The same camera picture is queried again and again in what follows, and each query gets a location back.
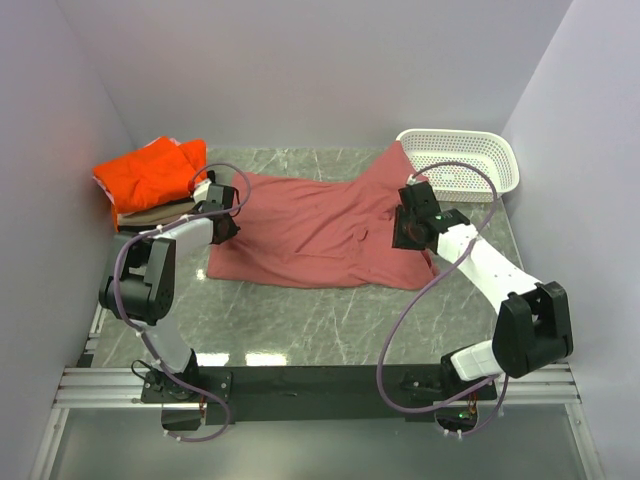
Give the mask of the pink red t shirt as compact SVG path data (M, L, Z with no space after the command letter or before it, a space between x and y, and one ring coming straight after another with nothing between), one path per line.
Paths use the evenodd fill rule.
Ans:
M426 251L392 245L398 191L414 172L399 142L359 177L320 182L250 173L239 233L212 246L211 279L295 288L374 284L419 290L439 273Z

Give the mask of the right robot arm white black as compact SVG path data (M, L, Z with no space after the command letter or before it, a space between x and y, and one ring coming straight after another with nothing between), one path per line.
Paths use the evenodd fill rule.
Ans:
M430 250L455 266L497 314L493 337L441 358L436 391L460 399L474 383L521 378L573 352L569 301L557 282L525 273L457 209L443 211L427 182L399 190L392 246Z

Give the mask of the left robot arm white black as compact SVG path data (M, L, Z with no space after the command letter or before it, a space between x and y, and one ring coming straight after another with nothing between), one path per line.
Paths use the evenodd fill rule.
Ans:
M179 402L203 389L195 352L172 318L176 262L200 247L219 245L238 232L233 214L240 209L239 191L207 181L199 201L176 226L114 236L99 288L100 305L133 328L153 363L147 387Z

